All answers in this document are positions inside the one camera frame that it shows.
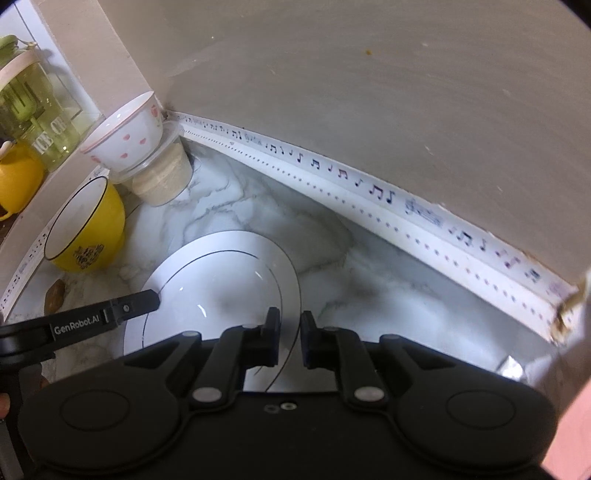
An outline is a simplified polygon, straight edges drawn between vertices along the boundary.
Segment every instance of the yellow bowl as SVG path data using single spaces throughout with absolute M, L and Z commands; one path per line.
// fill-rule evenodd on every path
M 106 177 L 91 180 L 62 208 L 45 243 L 45 258 L 69 272 L 106 267 L 124 242 L 125 211 Z

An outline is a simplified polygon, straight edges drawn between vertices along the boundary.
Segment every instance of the white bowl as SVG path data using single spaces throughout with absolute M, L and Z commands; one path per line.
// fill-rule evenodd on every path
M 80 151 L 110 170 L 124 171 L 148 158 L 161 139 L 160 107 L 154 92 L 146 92 L 102 122 Z

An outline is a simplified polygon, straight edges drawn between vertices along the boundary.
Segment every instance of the brown leaf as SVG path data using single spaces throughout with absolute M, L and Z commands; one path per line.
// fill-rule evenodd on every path
M 45 315 L 51 315 L 57 312 L 64 304 L 64 295 L 66 294 L 66 284 L 62 279 L 56 280 L 56 282 L 49 287 L 45 294 L 45 307 L 43 312 Z

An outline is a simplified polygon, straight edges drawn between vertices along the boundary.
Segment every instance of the food container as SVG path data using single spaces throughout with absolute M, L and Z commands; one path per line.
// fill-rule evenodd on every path
M 91 160 L 112 171 L 126 171 L 148 158 L 162 140 L 162 114 L 154 92 L 126 103 L 80 145 Z
M 68 200 L 45 243 L 45 258 L 70 272 L 107 266 L 124 242 L 125 210 L 106 177 L 85 184 Z
M 35 44 L 19 50 L 17 43 L 14 35 L 0 38 L 0 127 L 34 148 L 54 171 L 80 135 L 55 97 Z
M 164 134 L 156 151 L 130 170 L 111 172 L 111 181 L 122 183 L 153 207 L 175 199 L 189 185 L 193 176 L 193 168 L 179 133 L 178 123 L 164 122 Z

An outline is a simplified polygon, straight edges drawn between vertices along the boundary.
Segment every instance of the marble countertop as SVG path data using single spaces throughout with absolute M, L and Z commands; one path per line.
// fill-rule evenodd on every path
M 198 158 L 195 172 L 171 203 L 150 207 L 121 190 L 126 242 L 112 265 L 69 274 L 44 261 L 8 321 L 41 316 L 45 292 L 57 278 L 67 286 L 63 309 L 71 309 L 139 291 L 160 263 L 201 236 L 251 231 L 287 253 L 300 282 L 302 309 L 311 310 L 320 326 L 350 328 L 372 341 L 397 333 L 490 370 L 511 355 L 522 365 L 536 365 L 531 383 L 564 407 L 570 394 L 554 374 L 557 358 L 564 358 L 535 333 L 324 206 L 216 151 L 186 147 Z M 121 355 L 123 332 L 122 326 L 58 351 L 44 365 L 46 375 L 57 380 Z M 583 372 L 576 385 L 585 368 L 576 368 Z M 335 387 L 329 372 L 304 371 L 298 355 L 291 355 L 278 382 L 300 390 Z

